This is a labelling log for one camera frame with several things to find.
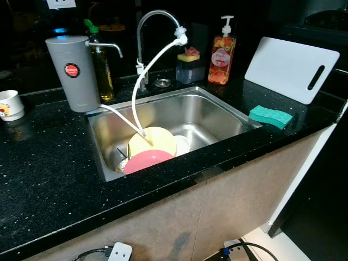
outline orange soap bottle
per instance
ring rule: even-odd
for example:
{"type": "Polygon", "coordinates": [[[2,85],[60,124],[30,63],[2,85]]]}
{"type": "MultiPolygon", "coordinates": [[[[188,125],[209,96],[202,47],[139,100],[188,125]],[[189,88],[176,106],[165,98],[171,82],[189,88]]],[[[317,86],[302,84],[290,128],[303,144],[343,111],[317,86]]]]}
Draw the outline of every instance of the orange soap bottle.
{"type": "Polygon", "coordinates": [[[222,28],[222,34],[214,38],[212,57],[210,60],[208,82],[225,85],[228,81],[231,69],[233,51],[236,38],[231,35],[229,21],[234,16],[223,16],[226,25],[222,28]]]}

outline white floor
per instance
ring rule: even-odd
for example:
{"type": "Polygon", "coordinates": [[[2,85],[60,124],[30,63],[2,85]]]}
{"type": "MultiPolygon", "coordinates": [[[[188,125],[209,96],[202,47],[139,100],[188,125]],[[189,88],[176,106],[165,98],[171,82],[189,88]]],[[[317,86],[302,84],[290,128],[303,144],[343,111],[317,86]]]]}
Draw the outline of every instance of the white floor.
{"type": "MultiPolygon", "coordinates": [[[[261,228],[256,228],[243,237],[246,242],[255,243],[271,251],[279,261],[310,261],[310,259],[283,232],[270,238],[261,228]]],[[[251,247],[261,261],[274,261],[266,252],[251,247]]]]}

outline cutting board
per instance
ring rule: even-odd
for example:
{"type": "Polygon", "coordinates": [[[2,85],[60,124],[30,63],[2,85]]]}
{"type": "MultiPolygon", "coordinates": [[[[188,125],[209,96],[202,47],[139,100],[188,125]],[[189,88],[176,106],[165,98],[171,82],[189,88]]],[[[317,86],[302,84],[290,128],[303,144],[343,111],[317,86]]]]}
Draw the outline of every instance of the cutting board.
{"type": "Polygon", "coordinates": [[[310,104],[338,58],[336,51],[263,37],[245,79],[310,104]]]}

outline cup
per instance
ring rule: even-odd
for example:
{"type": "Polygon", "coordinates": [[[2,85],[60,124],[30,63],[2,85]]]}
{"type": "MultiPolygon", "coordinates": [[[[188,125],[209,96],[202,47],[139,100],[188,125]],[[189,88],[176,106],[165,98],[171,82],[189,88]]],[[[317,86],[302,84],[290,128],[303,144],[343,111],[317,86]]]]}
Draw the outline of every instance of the cup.
{"type": "Polygon", "coordinates": [[[3,121],[14,121],[24,116],[24,105],[18,91],[0,92],[0,118],[3,121]]]}

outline black countertop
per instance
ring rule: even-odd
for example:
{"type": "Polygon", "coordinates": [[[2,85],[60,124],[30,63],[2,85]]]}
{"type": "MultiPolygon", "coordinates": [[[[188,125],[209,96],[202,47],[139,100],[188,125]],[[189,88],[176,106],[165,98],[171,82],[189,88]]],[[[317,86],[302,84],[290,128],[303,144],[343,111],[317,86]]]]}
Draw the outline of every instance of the black countertop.
{"type": "MultiPolygon", "coordinates": [[[[200,86],[247,115],[262,105],[294,118],[284,130],[264,125],[107,183],[97,173],[86,119],[67,101],[36,105],[22,119],[1,123],[0,260],[42,252],[306,137],[334,123],[344,105],[325,93],[303,105],[241,78],[200,86]]],[[[175,83],[138,97],[185,87],[175,83]]],[[[132,88],[122,88],[116,101],[129,101],[132,88]]],[[[22,98],[37,104],[62,97],[58,89],[22,98]]]]}

